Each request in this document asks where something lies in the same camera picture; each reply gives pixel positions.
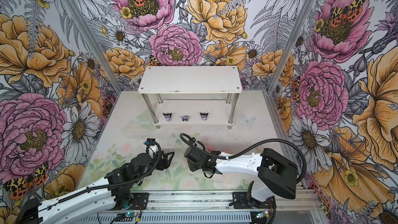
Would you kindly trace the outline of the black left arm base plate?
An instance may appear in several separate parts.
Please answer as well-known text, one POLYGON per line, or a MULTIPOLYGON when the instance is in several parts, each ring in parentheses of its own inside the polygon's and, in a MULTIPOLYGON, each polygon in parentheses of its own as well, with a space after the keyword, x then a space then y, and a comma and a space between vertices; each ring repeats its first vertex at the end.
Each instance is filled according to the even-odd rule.
POLYGON ((129 210, 146 210, 149 200, 149 193, 138 192, 132 193, 132 202, 129 210))

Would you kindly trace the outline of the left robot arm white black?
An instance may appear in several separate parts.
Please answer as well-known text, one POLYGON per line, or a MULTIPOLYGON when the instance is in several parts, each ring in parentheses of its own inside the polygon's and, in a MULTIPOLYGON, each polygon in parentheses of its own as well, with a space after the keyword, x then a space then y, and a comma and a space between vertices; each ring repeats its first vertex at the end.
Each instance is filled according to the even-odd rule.
POLYGON ((84 188, 50 200, 29 200, 16 223, 71 224, 101 211, 127 209, 134 200, 133 185, 140 184, 154 170, 169 168, 173 157, 174 152, 149 149, 84 188))

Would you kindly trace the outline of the purple black-eared figure toy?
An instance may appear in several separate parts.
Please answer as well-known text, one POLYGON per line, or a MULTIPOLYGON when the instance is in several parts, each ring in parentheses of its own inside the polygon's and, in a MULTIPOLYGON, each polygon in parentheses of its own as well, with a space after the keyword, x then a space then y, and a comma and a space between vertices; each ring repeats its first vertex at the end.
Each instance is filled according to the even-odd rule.
POLYGON ((163 113, 163 116, 167 122, 172 121, 172 113, 163 113))

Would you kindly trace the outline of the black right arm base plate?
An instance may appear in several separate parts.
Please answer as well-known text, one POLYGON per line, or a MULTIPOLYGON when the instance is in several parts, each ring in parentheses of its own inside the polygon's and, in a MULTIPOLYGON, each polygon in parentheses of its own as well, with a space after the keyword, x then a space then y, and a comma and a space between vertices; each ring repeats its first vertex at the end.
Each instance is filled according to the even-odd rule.
POLYGON ((275 198, 270 197, 264 202, 260 202, 249 196, 247 192, 235 191, 232 192, 232 202, 229 203, 229 206, 234 209, 274 209, 276 207, 275 198))

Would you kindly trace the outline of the black purple figure toy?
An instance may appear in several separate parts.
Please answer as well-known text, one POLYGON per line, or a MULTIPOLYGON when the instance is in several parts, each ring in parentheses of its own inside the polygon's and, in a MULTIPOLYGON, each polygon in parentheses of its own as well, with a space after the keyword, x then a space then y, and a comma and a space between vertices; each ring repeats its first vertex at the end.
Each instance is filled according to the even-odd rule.
POLYGON ((207 121, 208 120, 208 115, 209 115, 209 113, 207 113, 207 112, 200 113, 202 121, 207 121))

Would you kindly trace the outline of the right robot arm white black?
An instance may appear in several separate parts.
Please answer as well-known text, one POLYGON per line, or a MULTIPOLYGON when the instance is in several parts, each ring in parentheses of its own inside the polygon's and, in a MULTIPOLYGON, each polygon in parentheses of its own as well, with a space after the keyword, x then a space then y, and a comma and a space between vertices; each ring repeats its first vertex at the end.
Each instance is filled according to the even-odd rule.
POLYGON ((246 194, 235 199, 236 208, 265 208, 274 196, 294 200, 296 198, 297 166, 273 149, 232 158, 219 151, 208 153, 188 148, 184 154, 190 171, 201 170, 205 177, 215 174, 251 175, 257 179, 249 184, 246 194))

